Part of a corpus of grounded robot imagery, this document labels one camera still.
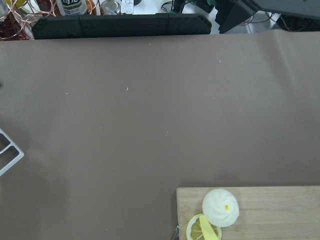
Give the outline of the bamboo cutting board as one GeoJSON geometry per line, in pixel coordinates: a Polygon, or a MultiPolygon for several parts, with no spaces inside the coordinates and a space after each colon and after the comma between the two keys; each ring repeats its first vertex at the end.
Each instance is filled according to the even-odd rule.
{"type": "Polygon", "coordinates": [[[224,240],[318,240],[320,187],[227,187],[239,205],[237,221],[222,228],[224,240]]]}

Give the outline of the lemon slice lower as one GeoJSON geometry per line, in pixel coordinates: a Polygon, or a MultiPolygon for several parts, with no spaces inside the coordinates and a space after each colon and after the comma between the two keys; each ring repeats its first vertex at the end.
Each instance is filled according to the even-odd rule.
{"type": "MultiPolygon", "coordinates": [[[[204,215],[203,213],[199,213],[194,215],[188,222],[185,235],[187,240],[205,240],[202,234],[202,230],[200,227],[200,216],[204,215]]],[[[222,239],[222,229],[211,224],[213,228],[217,228],[219,240],[222,239]]]]}

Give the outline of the white steamed bun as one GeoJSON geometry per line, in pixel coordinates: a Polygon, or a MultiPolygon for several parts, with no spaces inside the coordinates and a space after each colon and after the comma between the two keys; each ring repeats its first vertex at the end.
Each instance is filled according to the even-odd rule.
{"type": "Polygon", "coordinates": [[[235,196],[226,189],[209,191],[202,201],[202,212],[209,223],[225,228],[233,225],[240,216],[240,207],[235,196]]]}

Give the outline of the black bar on table edge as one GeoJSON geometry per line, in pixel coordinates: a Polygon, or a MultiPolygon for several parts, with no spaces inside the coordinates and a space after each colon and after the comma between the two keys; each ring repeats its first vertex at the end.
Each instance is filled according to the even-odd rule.
{"type": "Polygon", "coordinates": [[[42,17],[31,28],[36,40],[208,35],[212,23],[196,13],[66,15],[42,17]]]}

